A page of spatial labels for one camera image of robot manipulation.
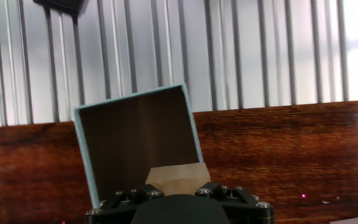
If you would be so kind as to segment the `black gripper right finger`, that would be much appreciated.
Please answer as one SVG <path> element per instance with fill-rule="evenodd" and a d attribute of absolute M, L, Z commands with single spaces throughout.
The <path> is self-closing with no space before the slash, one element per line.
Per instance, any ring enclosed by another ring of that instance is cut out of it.
<path fill-rule="evenodd" d="M 217 182 L 208 182 L 195 191 L 195 196 L 217 202 L 230 223 L 274 224 L 273 206 L 261 202 L 258 196 L 243 187 L 229 188 Z"/>

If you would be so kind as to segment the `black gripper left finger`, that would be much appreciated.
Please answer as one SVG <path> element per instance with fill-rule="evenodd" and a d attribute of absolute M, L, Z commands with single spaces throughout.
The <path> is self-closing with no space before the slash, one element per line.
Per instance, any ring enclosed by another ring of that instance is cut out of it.
<path fill-rule="evenodd" d="M 118 191 L 113 198 L 100 202 L 98 208 L 87 211 L 85 223 L 130 223 L 143 203 L 162 197 L 164 193 L 151 184 L 140 185 L 128 192 Z"/>

